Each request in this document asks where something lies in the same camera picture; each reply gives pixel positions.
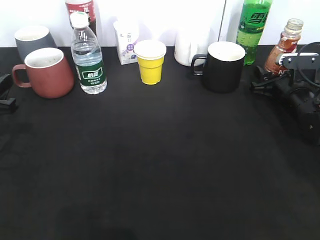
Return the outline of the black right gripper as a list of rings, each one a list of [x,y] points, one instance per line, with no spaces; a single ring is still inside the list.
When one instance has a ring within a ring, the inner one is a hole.
[[[298,89],[307,89],[312,97],[317,93],[317,87],[306,81],[298,70],[288,70],[277,75],[257,65],[254,75],[256,81],[250,84],[250,91],[254,94],[286,99]]]

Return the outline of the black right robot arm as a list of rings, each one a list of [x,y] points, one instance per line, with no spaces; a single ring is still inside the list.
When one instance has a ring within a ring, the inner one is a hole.
[[[313,83],[317,81],[318,70],[289,70],[282,75],[274,75],[260,66],[254,68],[255,79],[250,90],[259,95],[268,96],[278,103],[294,118],[298,132],[310,144],[320,144],[320,89]]]

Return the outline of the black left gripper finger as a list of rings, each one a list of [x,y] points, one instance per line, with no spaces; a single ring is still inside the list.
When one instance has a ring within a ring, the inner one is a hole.
[[[0,112],[1,113],[14,113],[18,109],[15,98],[1,99]]]
[[[4,74],[0,77],[0,96],[4,96],[13,86],[13,78],[10,74]]]

